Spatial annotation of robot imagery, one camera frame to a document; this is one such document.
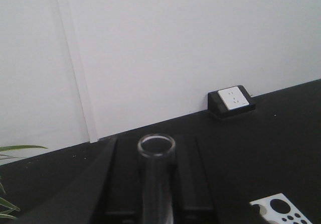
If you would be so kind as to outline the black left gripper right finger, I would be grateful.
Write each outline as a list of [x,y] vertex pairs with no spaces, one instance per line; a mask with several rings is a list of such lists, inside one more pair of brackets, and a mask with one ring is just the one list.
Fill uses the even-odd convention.
[[215,223],[214,205],[196,137],[175,135],[176,169],[173,202],[176,223]]

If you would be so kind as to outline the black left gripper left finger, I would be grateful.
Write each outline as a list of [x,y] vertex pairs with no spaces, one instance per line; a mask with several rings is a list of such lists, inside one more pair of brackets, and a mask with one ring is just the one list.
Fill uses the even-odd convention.
[[137,143],[113,138],[70,184],[18,223],[138,223]]

